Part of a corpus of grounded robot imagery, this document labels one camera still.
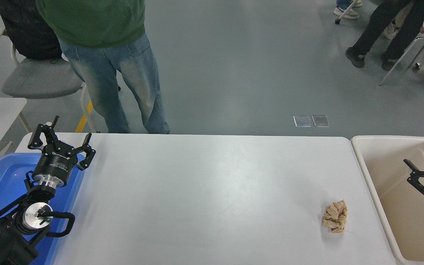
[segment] concrete floor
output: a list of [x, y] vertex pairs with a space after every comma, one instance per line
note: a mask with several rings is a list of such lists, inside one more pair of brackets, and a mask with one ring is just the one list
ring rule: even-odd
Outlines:
[[[377, 85], [386, 74], [379, 56], [389, 40], [380, 37], [364, 68], [345, 57], [376, 7], [363, 1], [358, 20], [335, 25], [334, 1], [148, 0], [146, 29], [171, 133], [424, 136], [424, 80], [407, 69], [416, 52], [384, 86]], [[9, 46], [0, 39], [0, 87], [15, 68]], [[33, 126], [57, 114], [56, 131], [74, 131], [79, 93], [29, 100], [23, 113]], [[120, 96], [133, 131], [145, 133], [133, 95], [123, 89]], [[330, 127], [294, 125], [293, 115], [314, 114], [327, 115]], [[103, 119], [94, 120], [106, 132]], [[17, 144], [24, 135], [16, 121], [3, 141]]]

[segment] blue tray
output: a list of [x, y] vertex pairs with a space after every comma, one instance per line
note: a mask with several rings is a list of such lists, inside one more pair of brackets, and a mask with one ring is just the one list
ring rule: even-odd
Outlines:
[[[12, 153], [0, 159], [0, 210], [27, 192], [24, 185], [25, 173], [34, 170], [40, 158], [39, 153]], [[54, 211], [69, 212], [81, 185], [84, 172], [77, 167], [73, 168], [66, 186], [57, 188], [57, 194], [50, 200], [49, 205]], [[61, 232], [67, 221], [54, 218], [50, 223], [51, 232]], [[33, 235], [25, 236], [26, 240]], [[45, 237], [35, 247], [39, 256], [31, 265], [50, 265], [57, 249], [58, 238]]]

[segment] crumpled brown paper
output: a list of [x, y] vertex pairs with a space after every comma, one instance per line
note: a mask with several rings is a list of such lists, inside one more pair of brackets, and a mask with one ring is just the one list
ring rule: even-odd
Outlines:
[[334, 202], [326, 207], [322, 218], [323, 225], [330, 228], [332, 233], [341, 233], [345, 230], [347, 213], [348, 208], [344, 200]]

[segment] chair backrest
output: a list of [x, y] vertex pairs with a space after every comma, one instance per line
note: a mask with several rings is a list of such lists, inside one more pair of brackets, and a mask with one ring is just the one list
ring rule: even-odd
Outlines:
[[20, 54], [35, 60], [61, 58], [57, 36], [39, 14], [35, 0], [0, 0], [0, 14]]

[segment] beige plastic bin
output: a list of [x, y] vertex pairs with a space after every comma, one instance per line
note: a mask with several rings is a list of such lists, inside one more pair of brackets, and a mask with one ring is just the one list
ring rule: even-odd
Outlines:
[[407, 182], [403, 161], [424, 171], [424, 137], [366, 135], [351, 143], [397, 262], [424, 265], [424, 195]]

